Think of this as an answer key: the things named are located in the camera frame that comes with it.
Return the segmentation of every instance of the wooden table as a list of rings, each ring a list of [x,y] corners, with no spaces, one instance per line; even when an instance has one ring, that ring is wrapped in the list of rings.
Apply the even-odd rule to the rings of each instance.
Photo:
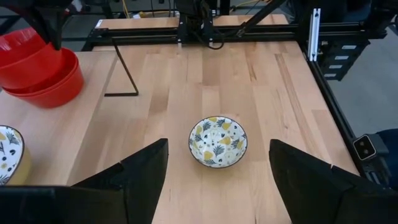
[[[215,24],[238,25],[248,18],[223,16]],[[101,27],[175,27],[177,22],[112,19]],[[261,23],[286,20],[272,15]],[[140,96],[103,100],[88,133],[91,161],[76,181],[168,138],[169,165],[153,223],[290,223],[269,165],[272,138],[357,174],[296,42],[233,43],[221,50],[199,45],[120,49]],[[120,62],[107,89],[115,91],[133,91]],[[219,114],[243,126],[249,147],[236,165],[214,170],[194,160],[187,139],[196,122]]]
[[[41,109],[0,93],[0,124],[20,131],[32,154],[29,185],[66,185],[79,172],[74,167],[85,150],[87,129],[103,99],[117,57],[115,52],[76,54],[85,85],[71,102]]]

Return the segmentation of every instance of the ceramic bowl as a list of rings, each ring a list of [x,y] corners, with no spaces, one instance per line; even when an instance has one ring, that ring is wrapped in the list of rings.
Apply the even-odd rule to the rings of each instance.
[[[31,158],[19,131],[0,126],[0,185],[24,184]]]
[[[242,126],[223,116],[199,121],[192,128],[188,143],[194,158],[212,168],[237,163],[248,148],[248,138]]]

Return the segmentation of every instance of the wooden tabletop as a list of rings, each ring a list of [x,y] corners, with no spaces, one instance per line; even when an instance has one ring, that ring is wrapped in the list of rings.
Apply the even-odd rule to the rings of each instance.
[[[223,16],[238,25],[250,16]],[[175,27],[176,18],[104,20],[101,27]],[[262,24],[285,24],[283,15]],[[97,47],[95,50],[109,49]],[[84,174],[98,172],[158,140],[169,139],[169,165],[154,222],[290,223],[269,164],[269,141],[285,141],[357,174],[336,124],[296,42],[120,47],[140,96],[106,98],[89,133]],[[107,92],[133,91],[118,62]],[[248,136],[246,155],[210,169],[188,149],[202,118],[224,115]]]
[[[0,124],[21,132],[32,155],[28,185],[65,185],[79,170],[80,153],[94,113],[103,99],[115,52],[76,53],[85,79],[81,93],[54,109],[40,109],[5,92],[0,93]]]

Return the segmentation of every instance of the bowl rim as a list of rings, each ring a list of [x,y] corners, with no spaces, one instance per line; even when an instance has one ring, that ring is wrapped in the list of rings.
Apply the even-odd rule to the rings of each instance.
[[[18,167],[19,167],[19,164],[21,164],[22,157],[23,157],[24,154],[25,154],[25,140],[24,140],[24,137],[22,136],[22,134],[21,134],[16,128],[13,128],[13,127],[11,127],[11,126],[4,125],[4,124],[0,124],[0,127],[11,128],[11,129],[17,131],[18,134],[19,134],[19,136],[21,137],[21,140],[22,140],[21,158],[19,158],[18,164],[15,166],[14,172],[10,175],[10,178],[8,178],[7,182],[6,182],[4,185],[0,185],[0,186],[5,186],[5,185],[11,180],[12,176],[14,176],[14,174],[17,172]]]
[[[59,86],[63,85],[67,80],[69,80],[73,74],[75,74],[77,68],[79,67],[79,59],[77,58],[76,54],[73,53],[71,50],[66,49],[66,48],[61,48],[61,54],[63,52],[67,52],[67,54],[71,54],[74,55],[74,59],[75,59],[75,64],[73,66],[73,68],[69,71],[68,75],[66,75],[65,77],[63,77],[59,82],[55,83],[52,86],[48,86],[47,88],[43,89],[43,90],[39,90],[39,91],[35,91],[33,93],[13,93],[13,90],[10,90],[8,88],[4,88],[3,90],[5,92],[7,92],[8,94],[12,95],[12,96],[16,96],[16,97],[31,97],[31,96],[37,96],[37,95],[41,95],[47,92],[50,92],[53,89],[58,88]]]
[[[5,69],[5,68],[9,68],[9,67],[11,67],[11,66],[15,66],[15,65],[18,64],[18,63],[24,62],[24,61],[26,61],[26,60],[32,58],[33,56],[35,56],[35,55],[41,53],[41,51],[47,50],[47,48],[49,47],[49,45],[52,46],[52,43],[51,43],[51,42],[45,43],[45,45],[44,45],[41,49],[39,49],[38,51],[34,52],[33,54],[31,54],[31,55],[29,55],[28,57],[25,57],[25,58],[23,58],[23,59],[21,59],[21,60],[19,60],[19,61],[13,62],[13,63],[11,63],[11,64],[9,64],[9,65],[2,66],[2,67],[0,67],[0,70]]]
[[[206,120],[206,119],[208,119],[208,118],[214,118],[214,117],[217,117],[217,118],[228,118],[228,119],[230,119],[231,121],[233,121],[233,122],[235,122],[236,124],[238,124],[238,125],[242,128],[243,132],[246,134],[246,131],[244,130],[243,126],[242,126],[241,124],[239,124],[237,121],[235,121],[234,119],[232,119],[232,118],[229,118],[229,117],[227,117],[227,116],[221,116],[221,115],[208,116],[208,117],[206,117],[206,118],[203,118],[203,119],[199,120],[195,125],[193,125],[193,127],[192,127],[192,129],[191,129],[191,131],[189,132],[189,135],[188,135],[188,148],[189,148],[189,151],[191,152],[192,157],[193,157],[196,161],[198,161],[201,165],[203,165],[203,166],[205,166],[205,167],[208,167],[208,168],[212,168],[212,169],[224,169],[224,168],[231,167],[231,166],[237,164],[237,163],[243,158],[243,156],[244,156],[244,155],[246,154],[246,152],[248,151],[249,138],[248,138],[248,136],[246,135],[246,147],[245,147],[245,150],[244,150],[242,156],[241,156],[236,162],[234,162],[233,164],[230,164],[230,165],[224,166],[224,167],[211,167],[211,166],[208,166],[208,165],[206,165],[206,164],[200,162],[200,160],[197,159],[197,158],[193,155],[192,150],[191,150],[191,147],[190,147],[190,145],[189,145],[190,134],[192,133],[192,131],[195,129],[195,127],[196,127],[200,122],[202,122],[202,121],[204,121],[204,120]]]

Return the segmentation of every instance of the black bracket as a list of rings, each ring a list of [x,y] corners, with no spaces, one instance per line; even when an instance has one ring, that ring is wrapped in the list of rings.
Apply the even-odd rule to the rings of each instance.
[[[105,97],[115,97],[115,96],[138,96],[139,95],[139,91],[137,88],[136,83],[134,82],[134,79],[132,78],[130,71],[126,65],[126,63],[124,62],[123,56],[120,53],[119,47],[117,45],[117,38],[113,38],[113,37],[106,37],[106,34],[109,32],[108,28],[99,28],[99,29],[93,29],[90,34],[88,35],[88,40],[86,41],[85,46],[83,47],[82,51],[85,50],[91,50],[92,49],[92,41],[94,40],[104,40],[104,39],[110,39],[112,42],[112,45],[116,51],[116,54],[118,55],[120,62],[123,65],[124,71],[126,71],[127,76],[129,77],[129,80],[131,82],[131,85],[134,87],[134,91],[135,92],[130,92],[130,93],[105,93]]]

